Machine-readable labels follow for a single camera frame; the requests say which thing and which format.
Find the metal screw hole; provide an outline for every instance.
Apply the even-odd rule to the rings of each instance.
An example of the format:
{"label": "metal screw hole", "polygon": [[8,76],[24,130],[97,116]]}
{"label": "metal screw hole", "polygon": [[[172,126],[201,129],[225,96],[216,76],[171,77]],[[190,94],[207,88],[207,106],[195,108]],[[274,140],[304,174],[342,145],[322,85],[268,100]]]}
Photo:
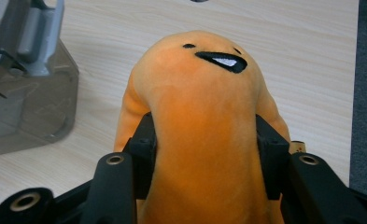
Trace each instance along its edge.
{"label": "metal screw hole", "polygon": [[107,159],[107,164],[109,165],[117,165],[124,161],[124,158],[122,156],[112,156]]}
{"label": "metal screw hole", "polygon": [[10,206],[11,211],[20,212],[33,207],[40,201],[40,194],[31,192],[16,199]]}
{"label": "metal screw hole", "polygon": [[317,159],[315,159],[312,156],[301,156],[299,157],[300,161],[302,161],[303,163],[306,163],[308,165],[318,165],[319,161]]}

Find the light wood surface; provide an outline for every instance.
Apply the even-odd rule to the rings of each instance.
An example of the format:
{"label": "light wood surface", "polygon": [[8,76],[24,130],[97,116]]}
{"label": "light wood surface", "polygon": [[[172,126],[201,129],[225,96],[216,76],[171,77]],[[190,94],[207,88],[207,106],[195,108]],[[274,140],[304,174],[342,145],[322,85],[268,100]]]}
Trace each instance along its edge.
{"label": "light wood surface", "polygon": [[0,155],[0,202],[27,188],[58,196],[89,180],[112,151],[121,97],[135,62],[157,40],[207,30],[261,67],[292,140],[348,184],[357,0],[68,0],[61,39],[80,70],[73,131],[44,147]]}

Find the plush toy mouth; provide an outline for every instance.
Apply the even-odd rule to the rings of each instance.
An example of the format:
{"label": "plush toy mouth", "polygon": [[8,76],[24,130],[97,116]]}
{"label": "plush toy mouth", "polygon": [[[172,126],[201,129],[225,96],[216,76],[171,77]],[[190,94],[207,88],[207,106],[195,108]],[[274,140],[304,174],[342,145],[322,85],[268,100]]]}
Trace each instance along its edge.
{"label": "plush toy mouth", "polygon": [[200,51],[195,55],[236,74],[241,73],[247,67],[247,61],[233,54]]}

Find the stuffed animal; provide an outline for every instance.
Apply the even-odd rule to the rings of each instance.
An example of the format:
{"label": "stuffed animal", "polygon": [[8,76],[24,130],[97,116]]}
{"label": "stuffed animal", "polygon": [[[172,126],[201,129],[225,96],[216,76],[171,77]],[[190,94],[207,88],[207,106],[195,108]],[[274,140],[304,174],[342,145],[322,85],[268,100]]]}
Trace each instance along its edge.
{"label": "stuffed animal", "polygon": [[163,38],[130,75],[115,151],[149,111],[157,159],[138,223],[283,222],[265,193],[255,115],[289,132],[244,49],[203,31]]}

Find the orange fabric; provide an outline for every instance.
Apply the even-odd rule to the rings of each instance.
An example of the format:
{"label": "orange fabric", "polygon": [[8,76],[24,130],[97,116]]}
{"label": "orange fabric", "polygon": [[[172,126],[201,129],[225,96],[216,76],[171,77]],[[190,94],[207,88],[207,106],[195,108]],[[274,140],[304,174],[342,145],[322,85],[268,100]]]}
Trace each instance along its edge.
{"label": "orange fabric", "polygon": [[[247,66],[234,73],[199,58],[200,51],[237,56]],[[139,223],[282,222],[275,203],[266,198],[255,114],[287,140],[289,132],[247,52],[203,31],[165,37],[131,73],[115,151],[122,151],[149,111],[158,140],[157,161],[148,198],[138,211]]]}

